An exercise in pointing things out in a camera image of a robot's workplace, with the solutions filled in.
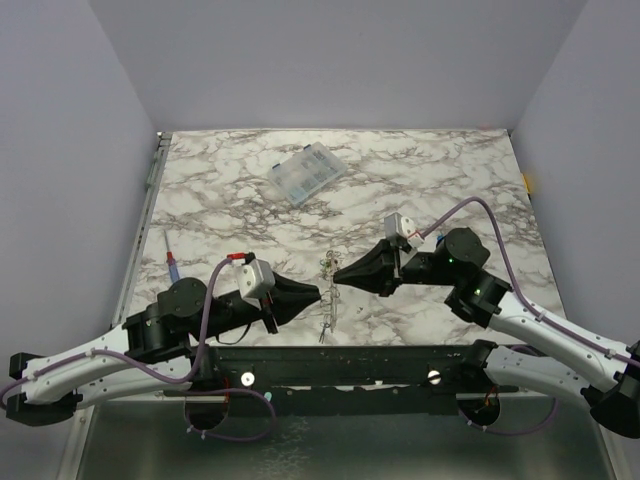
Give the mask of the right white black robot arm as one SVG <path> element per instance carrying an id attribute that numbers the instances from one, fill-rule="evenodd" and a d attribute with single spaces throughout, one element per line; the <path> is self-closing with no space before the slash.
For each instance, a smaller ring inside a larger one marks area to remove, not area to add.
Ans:
<path id="1" fill-rule="evenodd" d="M 459 367 L 461 383 L 481 391 L 494 383 L 576 401 L 602 427 L 639 436 L 639 347 L 586 330 L 534 305 L 516 287 L 487 272 L 490 253 L 469 228 L 443 236 L 434 251 L 389 236 L 333 280 L 381 297 L 401 285 L 447 286 L 445 303 L 459 319 L 507 334 L 540 351 L 525 359 L 488 346 Z"/>

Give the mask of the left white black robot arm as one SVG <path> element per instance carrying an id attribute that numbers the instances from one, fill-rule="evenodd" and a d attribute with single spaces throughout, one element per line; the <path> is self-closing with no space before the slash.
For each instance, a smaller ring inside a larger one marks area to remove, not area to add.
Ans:
<path id="1" fill-rule="evenodd" d="M 183 278 L 144 311 L 79 347 L 53 356 L 20 352 L 10 359 L 13 383 L 1 392 L 8 419 L 39 427 L 60 423 L 108 399 L 157 390 L 206 395 L 221 382 L 207 340 L 255 322 L 275 333 L 321 298 L 313 285 L 280 275 L 214 296 Z"/>

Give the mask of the clear plastic organizer box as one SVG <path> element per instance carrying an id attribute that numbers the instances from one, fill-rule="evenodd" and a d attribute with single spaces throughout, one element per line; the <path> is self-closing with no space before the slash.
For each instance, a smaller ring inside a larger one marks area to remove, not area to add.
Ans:
<path id="1" fill-rule="evenodd" d="M 293 206 L 304 204 L 347 171 L 347 165 L 320 142 L 306 145 L 267 172 L 269 182 Z"/>

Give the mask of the red blue screwdriver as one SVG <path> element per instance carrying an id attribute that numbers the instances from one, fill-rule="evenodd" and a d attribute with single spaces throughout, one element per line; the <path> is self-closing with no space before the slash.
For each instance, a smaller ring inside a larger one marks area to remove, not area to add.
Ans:
<path id="1" fill-rule="evenodd" d="M 166 249 L 166 263 L 167 263 L 169 279 L 171 283 L 174 284 L 180 280 L 180 274 L 179 274 L 177 263 L 170 245 L 168 232 L 166 230 L 163 231 L 163 238 L 164 238 L 165 249 Z"/>

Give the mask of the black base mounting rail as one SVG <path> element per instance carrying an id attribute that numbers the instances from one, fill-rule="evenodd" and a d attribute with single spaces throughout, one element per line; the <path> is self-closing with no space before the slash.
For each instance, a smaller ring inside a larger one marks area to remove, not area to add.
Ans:
<path id="1" fill-rule="evenodd" d="M 493 343 L 373 347 L 213 348 L 186 398 L 197 419 L 280 416 L 454 415 L 456 397 L 494 388 L 485 373 Z"/>

